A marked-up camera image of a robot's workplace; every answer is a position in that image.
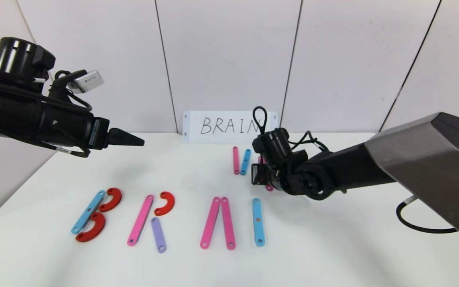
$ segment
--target black cable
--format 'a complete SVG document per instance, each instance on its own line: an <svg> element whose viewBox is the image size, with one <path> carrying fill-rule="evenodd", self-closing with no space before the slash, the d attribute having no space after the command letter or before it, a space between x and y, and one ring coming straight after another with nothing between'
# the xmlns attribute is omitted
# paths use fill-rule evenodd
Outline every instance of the black cable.
<svg viewBox="0 0 459 287"><path fill-rule="evenodd" d="M304 138L306 138L306 136L309 136L309 140L304 141ZM313 138L311 131L306 131L306 133L304 133L304 136L302 136L302 138L298 142L288 142L293 145L292 149L295 149L299 145L315 144L322 152L329 151L327 146L320 142L318 138Z"/></svg>
<svg viewBox="0 0 459 287"><path fill-rule="evenodd" d="M88 157L90 155L91 151L89 149L81 147L81 145L82 145L81 142L77 138L72 136L70 133L68 133L67 131L62 129L62 127L59 125L59 123L56 120L53 121L53 129L60 131L64 136L66 136L71 141L73 141L77 145L77 147L79 147L83 151L82 153L81 152L76 152L76 151L71 151L71 155L75 155L75 156L79 156L79 157Z"/></svg>
<svg viewBox="0 0 459 287"><path fill-rule="evenodd" d="M77 97L72 91L71 89L66 89L67 90L67 95L69 95L69 97L73 98L74 100L76 100L78 103L80 103L81 105L85 106L86 107L86 110L91 112L91 110L93 109L91 107L90 104L88 104L88 102L85 102L84 100L81 100L79 97Z"/></svg>
<svg viewBox="0 0 459 287"><path fill-rule="evenodd" d="M14 140L18 140L19 142L24 142L24 143L29 144L29 145L36 145L37 147L45 147L46 149L52 149L53 151L58 151L58 149L65 150L65 149L63 149L61 147L56 147L55 145L50 145L49 143L41 142L40 140L35 140L35 139L32 139L32 138L21 136L21 135L19 135L17 133L13 133L13 132L1 129L1 128L0 128L0 134L2 134L3 136L7 136L8 138L12 138ZM90 150L89 149L83 149L82 147L80 147L80 149L82 149L82 151L84 153L71 151L70 154L71 155L75 155L75 156L79 156L79 157L88 157L88 155L90 154Z"/></svg>
<svg viewBox="0 0 459 287"><path fill-rule="evenodd" d="M400 220L401 223L403 223L406 227L410 227L411 229L414 229L414 230L417 230L417 231L421 231L421 232L425 232L425 233L444 234L444 233L457 232L456 228L431 229L431 228L419 227L417 225L413 225L413 224L407 222L406 220L404 220L403 217L401 217L401 211L404 209L405 206L407 206L408 204L412 203L416 199L417 199L416 196L411 196L410 198L408 198L405 201L403 201L402 203L400 203L398 205L398 207L396 208L396 215L397 215L397 217L398 217L398 219Z"/></svg>
<svg viewBox="0 0 459 287"><path fill-rule="evenodd" d="M261 126L260 123L256 119L256 111L258 109L262 110L263 113L265 114L265 120L263 121L263 126ZM265 126L267 125L267 111L266 111L266 109L264 107L262 107L262 106L255 107L255 109L253 110L253 120L255 120L256 125L260 129L260 133L261 134L265 134Z"/></svg>
<svg viewBox="0 0 459 287"><path fill-rule="evenodd" d="M61 75L69 75L71 74L70 71L63 71L63 70L59 70L57 71L55 74L54 74L54 79L55 80L58 80L60 78Z"/></svg>
<svg viewBox="0 0 459 287"><path fill-rule="evenodd" d="M44 103L48 103L48 104L51 104L57 107L61 107L62 109L69 110L69 111L75 111L75 112L79 112L79 111L86 112L87 111L85 107L74 105L72 103L63 102L62 100L56 100L55 98L49 98L47 96L43 96L38 93L26 91L26 90L12 87L9 85L0 84L0 91L18 94L19 96L24 96L26 98L38 100L40 102L44 102Z"/></svg>

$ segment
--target red semicircle piece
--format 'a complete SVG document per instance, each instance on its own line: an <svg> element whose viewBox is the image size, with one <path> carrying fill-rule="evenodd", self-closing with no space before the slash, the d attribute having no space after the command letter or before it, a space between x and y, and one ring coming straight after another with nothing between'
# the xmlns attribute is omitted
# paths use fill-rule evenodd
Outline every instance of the red semicircle piece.
<svg viewBox="0 0 459 287"><path fill-rule="evenodd" d="M108 203L100 204L98 207L100 212L110 211L111 209L115 208L118 203L120 203L120 201L122 201L122 192L115 187L108 189L107 194L113 196L113 198Z"/></svg>
<svg viewBox="0 0 459 287"><path fill-rule="evenodd" d="M88 242L95 238L100 232L102 232L102 229L104 229L104 226L106 225L106 218L104 215L100 212L94 212L90 216L90 219L95 222L95 226L86 232L77 234L75 240L79 242Z"/></svg>
<svg viewBox="0 0 459 287"><path fill-rule="evenodd" d="M167 214L173 209L173 206L175 206L175 197L171 193L162 191L161 198L167 200L167 203L164 207L156 208L155 211L153 211L156 216L163 216Z"/></svg>

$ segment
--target sign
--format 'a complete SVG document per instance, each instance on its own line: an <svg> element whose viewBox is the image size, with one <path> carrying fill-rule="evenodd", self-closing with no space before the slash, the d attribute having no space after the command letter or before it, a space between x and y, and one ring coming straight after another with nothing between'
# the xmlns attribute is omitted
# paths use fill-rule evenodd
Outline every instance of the sign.
<svg viewBox="0 0 459 287"><path fill-rule="evenodd" d="M277 128L276 112L267 112L266 131ZM263 124L265 114L256 111L256 119ZM251 144L260 134L253 120L253 111L186 111L183 120L184 142L199 144Z"/></svg>

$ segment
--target silver robot arm casing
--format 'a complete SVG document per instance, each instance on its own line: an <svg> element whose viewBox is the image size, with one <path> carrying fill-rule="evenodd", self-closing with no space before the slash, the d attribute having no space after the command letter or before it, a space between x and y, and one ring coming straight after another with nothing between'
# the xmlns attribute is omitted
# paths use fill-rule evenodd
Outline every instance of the silver robot arm casing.
<svg viewBox="0 0 459 287"><path fill-rule="evenodd" d="M365 143L376 164L459 231L459 118L436 113Z"/></svg>

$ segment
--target white table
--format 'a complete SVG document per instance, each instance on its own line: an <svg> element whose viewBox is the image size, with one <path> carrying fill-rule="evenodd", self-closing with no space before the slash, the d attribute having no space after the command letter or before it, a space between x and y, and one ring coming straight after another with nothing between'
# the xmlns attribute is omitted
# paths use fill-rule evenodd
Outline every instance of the white table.
<svg viewBox="0 0 459 287"><path fill-rule="evenodd" d="M138 134L145 147L109 147L88 159L54 155L0 209L0 287L33 286L459 286L459 233L425 234L396 218L410 193L399 184L337 191L324 201L269 193L233 174L231 145L188 145L177 134ZM317 134L336 151L371 133ZM299 134L292 139L300 138ZM314 145L301 145L312 156ZM240 146L243 151L250 146ZM252 162L257 161L253 154ZM97 238L79 243L73 224L97 191L118 187ZM144 197L170 191L161 216L167 251L148 221L126 245ZM208 250L199 247L214 196L228 196L237 247L226 249L222 215ZM253 240L252 198L263 204L266 245ZM448 227L422 202L405 209L418 225Z"/></svg>

